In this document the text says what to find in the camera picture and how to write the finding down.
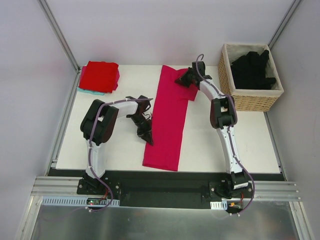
red cloth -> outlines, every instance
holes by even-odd
[[[81,82],[82,82],[82,78],[84,77],[86,68],[87,68],[87,66],[83,66],[82,69],[81,69],[81,75],[80,75],[79,84],[81,84]],[[115,84],[114,84],[113,90],[116,90],[116,89],[117,89],[119,78],[120,78],[120,73],[119,73],[119,69],[117,69],[117,71],[116,71],[116,76],[115,76]]]
[[[178,171],[188,101],[198,92],[194,85],[175,83],[186,71],[162,66],[152,113],[153,146],[145,145],[143,166]]]
[[[89,61],[79,88],[101,93],[112,93],[116,85],[118,66],[114,62]]]

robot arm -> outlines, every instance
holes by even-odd
[[[126,98],[132,100],[134,99],[131,96],[128,96]],[[141,95],[138,99],[147,98]],[[93,171],[99,178],[101,178],[106,171],[106,144],[113,133],[117,118],[121,118],[123,116],[131,118],[134,124],[137,126],[138,137],[142,138],[151,145],[153,144],[151,119],[146,119],[143,114],[150,108],[150,101],[140,100],[125,101],[104,106],[100,112],[99,119],[94,130],[91,147],[90,135],[94,126],[96,115],[102,104],[104,104],[103,101],[100,101],[98,99],[94,100],[80,126],[80,130],[83,132],[83,136],[86,140],[88,152],[91,148],[92,166],[89,166],[88,164],[85,172],[89,177],[93,179],[95,178],[95,176],[93,175],[90,168],[93,168]]]
[[[236,123],[236,113],[233,108],[233,101],[231,97],[227,97],[218,88],[216,88],[209,81],[203,80],[211,79],[210,76],[205,75],[205,64],[203,61],[193,62],[192,68],[189,67],[187,72],[177,79],[175,82],[185,87],[194,84],[203,92],[211,102],[210,108],[210,123],[216,129],[221,140],[226,172],[229,175],[227,183],[222,187],[223,194],[221,197],[230,197],[232,192],[237,189],[247,188],[249,185],[249,178],[242,167],[238,164],[239,154],[235,141],[234,124]]]

basket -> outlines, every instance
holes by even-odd
[[[268,78],[275,78],[276,83],[271,90],[236,89],[231,72],[231,63],[250,51],[261,54],[269,51],[269,61],[265,69]],[[274,59],[268,45],[265,44],[225,44],[222,48],[221,59],[218,65],[218,74],[221,91],[234,98],[237,111],[266,112],[284,92]]]

pink towel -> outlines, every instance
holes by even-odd
[[[187,69],[162,66],[152,113],[153,146],[145,145],[143,166],[178,171],[188,101],[194,101],[197,87],[183,87],[175,80]]]

gray wall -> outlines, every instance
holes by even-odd
[[[36,0],[0,2],[0,239],[15,238],[75,78]]]
[[[320,236],[320,1],[305,0],[272,50],[284,94],[269,112],[288,179]]]
[[[268,43],[293,0],[48,0],[83,66],[217,66],[227,42]]]

